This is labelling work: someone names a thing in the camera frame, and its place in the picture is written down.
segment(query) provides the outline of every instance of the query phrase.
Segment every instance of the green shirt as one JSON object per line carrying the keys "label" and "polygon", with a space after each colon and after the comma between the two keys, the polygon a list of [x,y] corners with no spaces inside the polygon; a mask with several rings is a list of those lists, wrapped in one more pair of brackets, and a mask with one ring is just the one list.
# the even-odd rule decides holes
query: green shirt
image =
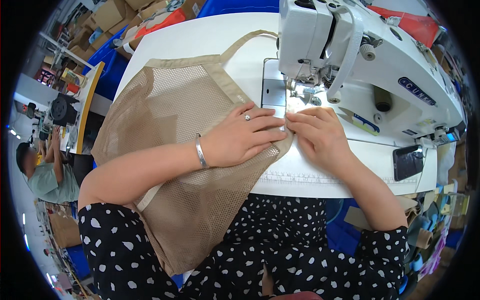
{"label": "green shirt", "polygon": [[45,161],[35,168],[33,176],[28,180],[28,186],[35,196],[52,203],[76,201],[80,191],[70,165],[63,165],[63,180],[57,183],[53,163]]}

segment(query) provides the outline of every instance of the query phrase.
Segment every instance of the red fabric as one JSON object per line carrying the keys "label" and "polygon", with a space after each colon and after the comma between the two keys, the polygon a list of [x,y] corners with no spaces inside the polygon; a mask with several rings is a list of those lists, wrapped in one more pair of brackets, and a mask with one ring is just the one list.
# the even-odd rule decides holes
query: red fabric
{"label": "red fabric", "polygon": [[438,25],[432,17],[417,16],[406,12],[395,12],[377,6],[368,6],[369,9],[377,14],[388,17],[401,17],[402,20],[398,27],[405,30],[412,38],[422,42],[430,48],[433,44],[433,39],[438,31]]}
{"label": "red fabric", "polygon": [[162,28],[168,27],[168,26],[173,25],[173,24],[181,23],[181,22],[185,21],[186,19],[187,18],[185,17],[185,13],[183,12],[183,10],[181,8],[179,8],[179,9],[175,10],[174,12],[172,12],[170,14],[170,16],[168,16],[162,23],[154,25],[153,27],[151,27],[149,29],[146,29],[145,27],[141,28],[137,32],[137,35],[135,36],[135,38],[144,36],[146,34],[154,32],[158,29],[162,29]]}

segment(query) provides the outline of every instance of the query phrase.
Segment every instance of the person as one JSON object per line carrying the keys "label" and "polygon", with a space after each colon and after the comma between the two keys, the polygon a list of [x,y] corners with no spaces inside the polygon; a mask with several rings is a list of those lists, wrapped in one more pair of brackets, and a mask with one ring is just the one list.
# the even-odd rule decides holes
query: person
{"label": "person", "polygon": [[26,175],[27,184],[39,199],[51,202],[73,202],[78,200],[80,184],[93,168],[92,157],[76,156],[76,164],[64,164],[60,151],[60,127],[52,132],[51,145],[45,153],[45,143],[39,143],[42,161],[38,163],[37,151],[29,143],[20,143],[17,147],[17,165]]}
{"label": "person", "polygon": [[[233,110],[200,138],[209,166],[240,164],[286,138],[262,130],[285,124],[272,117],[274,110],[252,108],[248,103]],[[396,197],[352,153],[331,108],[287,113],[287,119],[304,155],[344,182],[375,230],[362,232],[354,256],[328,249],[325,199],[250,194],[223,241],[179,291],[139,215],[123,206],[202,167],[195,141],[167,144],[113,159],[81,186],[79,228],[102,299],[397,299],[407,221]]]}

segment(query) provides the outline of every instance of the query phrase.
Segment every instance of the silver bracelet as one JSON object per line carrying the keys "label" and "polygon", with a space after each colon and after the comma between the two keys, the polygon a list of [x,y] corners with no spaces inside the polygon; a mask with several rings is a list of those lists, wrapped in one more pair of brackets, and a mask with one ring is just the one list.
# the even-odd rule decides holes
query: silver bracelet
{"label": "silver bracelet", "polygon": [[202,147],[200,147],[199,137],[200,137],[200,134],[197,133],[197,138],[195,140],[195,143],[197,145],[198,158],[200,159],[200,163],[202,164],[202,168],[209,168],[209,166],[207,165],[207,162],[205,161],[204,153],[202,152]]}

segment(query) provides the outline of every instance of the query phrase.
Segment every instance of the bag strap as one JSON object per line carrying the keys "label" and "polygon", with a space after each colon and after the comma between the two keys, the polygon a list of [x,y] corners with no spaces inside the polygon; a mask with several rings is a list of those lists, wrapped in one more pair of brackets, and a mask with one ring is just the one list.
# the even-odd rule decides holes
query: bag strap
{"label": "bag strap", "polygon": [[247,33],[246,35],[244,35],[243,37],[238,39],[235,43],[233,43],[232,46],[230,46],[227,50],[225,50],[225,52],[223,52],[220,55],[220,62],[224,63],[227,60],[231,59],[232,56],[235,54],[235,52],[237,52],[237,50],[240,47],[242,47],[243,44],[245,44],[250,39],[252,39],[256,36],[259,36],[259,35],[271,35],[273,37],[278,37],[278,34],[276,34],[275,32],[266,31],[266,30],[256,30],[256,31],[252,31],[250,33]]}

